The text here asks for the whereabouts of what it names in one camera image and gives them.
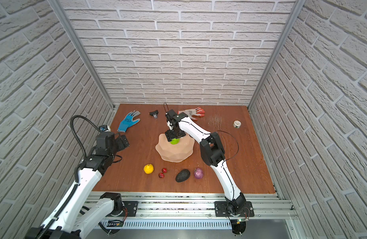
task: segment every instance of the green ball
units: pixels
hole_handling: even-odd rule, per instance
[[[172,144],[172,145],[176,145],[176,144],[178,144],[178,142],[180,141],[180,139],[179,138],[174,138],[174,139],[172,139],[172,141],[170,141],[170,143]]]

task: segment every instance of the yellow lemon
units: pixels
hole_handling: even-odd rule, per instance
[[[153,165],[151,164],[148,164],[148,165],[145,165],[144,167],[144,172],[146,174],[151,174],[153,172],[154,168],[153,168]]]

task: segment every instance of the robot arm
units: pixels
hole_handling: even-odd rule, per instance
[[[202,160],[210,166],[217,175],[228,202],[227,210],[237,215],[243,210],[246,199],[234,182],[225,160],[225,150],[217,132],[210,133],[194,123],[185,113],[176,114],[174,110],[166,113],[167,125],[170,128],[166,133],[168,141],[180,138],[187,134],[200,144]]]

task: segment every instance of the metal vent grille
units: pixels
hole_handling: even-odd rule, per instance
[[[101,221],[107,229],[231,229],[228,219],[127,219],[122,227],[107,227],[109,220]]]

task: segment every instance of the white and orange glove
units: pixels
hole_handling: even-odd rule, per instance
[[[184,111],[178,111],[178,113],[184,112],[187,114],[192,120],[197,121],[193,116],[203,117],[205,116],[205,111],[201,107],[197,107],[196,109],[186,109]]]

